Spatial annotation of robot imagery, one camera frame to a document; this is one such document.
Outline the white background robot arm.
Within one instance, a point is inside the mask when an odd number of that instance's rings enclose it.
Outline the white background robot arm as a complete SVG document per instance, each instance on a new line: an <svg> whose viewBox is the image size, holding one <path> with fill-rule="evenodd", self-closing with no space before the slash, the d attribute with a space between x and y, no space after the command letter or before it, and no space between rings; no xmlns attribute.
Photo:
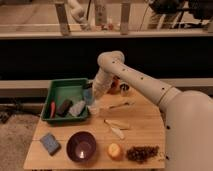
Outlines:
<svg viewBox="0 0 213 171"><path fill-rule="evenodd" d="M84 16L85 10L78 0L67 0L70 13L73 19L80 25L83 30L90 30L90 24Z"/></svg>

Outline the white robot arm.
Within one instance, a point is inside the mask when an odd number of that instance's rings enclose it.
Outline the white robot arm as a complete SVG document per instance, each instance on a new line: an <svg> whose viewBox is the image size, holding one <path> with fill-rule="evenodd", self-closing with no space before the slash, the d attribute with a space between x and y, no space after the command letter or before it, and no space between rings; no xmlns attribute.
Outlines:
<svg viewBox="0 0 213 171"><path fill-rule="evenodd" d="M121 78L166 115L165 171L213 171L213 98L200 91L181 91L124 61L120 51L98 56L93 96L101 98L112 78Z"/></svg>

